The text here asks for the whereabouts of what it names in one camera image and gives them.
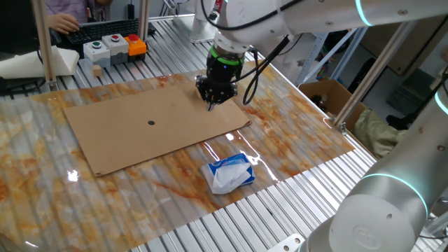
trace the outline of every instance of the white tissue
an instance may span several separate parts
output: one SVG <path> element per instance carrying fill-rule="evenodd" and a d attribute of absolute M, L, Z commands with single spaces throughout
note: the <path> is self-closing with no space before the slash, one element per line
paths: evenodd
<path fill-rule="evenodd" d="M 76 70 L 76 63 L 79 60 L 79 54 L 74 50 L 57 48 L 55 45 L 51 50 L 56 76 L 73 75 Z M 30 52 L 1 61 L 0 76 L 5 79 L 33 78 L 44 77 L 45 73 L 37 52 Z"/>
<path fill-rule="evenodd" d="M 213 194 L 225 194 L 252 183 L 255 174 L 244 154 L 238 154 L 201 167 Z"/>

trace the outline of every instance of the white cloth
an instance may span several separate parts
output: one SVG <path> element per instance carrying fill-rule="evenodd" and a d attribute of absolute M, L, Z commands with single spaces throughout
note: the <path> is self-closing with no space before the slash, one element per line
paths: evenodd
<path fill-rule="evenodd" d="M 57 48 L 55 45 L 51 50 L 56 76 L 73 75 L 79 54 L 74 50 Z M 0 62 L 0 76 L 5 79 L 34 78 L 44 77 L 45 72 L 37 52 L 30 52 Z"/>
<path fill-rule="evenodd" d="M 222 166 L 213 175 L 210 166 L 206 164 L 202 166 L 202 173 L 204 173 L 213 194 L 225 194 L 232 192 L 251 177 L 247 172 L 250 166 L 251 164 L 249 163 Z"/>

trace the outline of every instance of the robotic arm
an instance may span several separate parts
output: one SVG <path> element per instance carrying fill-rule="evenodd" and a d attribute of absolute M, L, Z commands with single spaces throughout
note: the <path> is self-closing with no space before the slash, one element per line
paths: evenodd
<path fill-rule="evenodd" d="M 237 94 L 244 53 L 252 43 L 446 13 L 447 0 L 229 0 L 206 76 L 198 76 L 196 85 L 211 110 Z M 411 251 L 448 186 L 447 125 L 448 90 L 440 88 L 405 138 L 370 168 L 299 252 Z"/>
<path fill-rule="evenodd" d="M 288 34 L 337 31 L 448 13 L 447 0 L 229 0 L 223 4 L 219 25 L 213 24 L 219 32 L 206 62 L 207 75 L 198 77 L 196 84 L 208 110 L 237 94 L 244 53 L 253 43 Z"/>

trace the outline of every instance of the wall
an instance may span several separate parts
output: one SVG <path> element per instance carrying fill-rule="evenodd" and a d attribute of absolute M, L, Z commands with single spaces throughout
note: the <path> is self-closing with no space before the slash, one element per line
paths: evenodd
<path fill-rule="evenodd" d="M 131 0 L 114 0 L 111 5 L 111 20 L 123 20 L 127 19 L 127 5 L 131 3 Z M 139 17 L 140 0 L 132 0 L 135 9 L 135 17 Z M 150 0 L 149 16 L 158 17 L 162 10 L 163 0 Z M 187 12 L 183 10 L 181 5 L 181 14 Z"/>
<path fill-rule="evenodd" d="M 437 44 L 432 53 L 421 64 L 420 69 L 430 74 L 432 77 L 437 78 L 440 71 L 446 67 L 447 63 L 440 58 L 440 55 L 448 50 L 448 33 Z"/>

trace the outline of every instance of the tissue pack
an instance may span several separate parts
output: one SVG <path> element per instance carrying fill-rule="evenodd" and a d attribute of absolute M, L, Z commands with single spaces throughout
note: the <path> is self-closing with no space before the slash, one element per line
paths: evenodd
<path fill-rule="evenodd" d="M 239 186 L 251 184 L 255 173 L 245 154 L 227 157 L 201 167 L 213 194 L 232 192 Z"/>

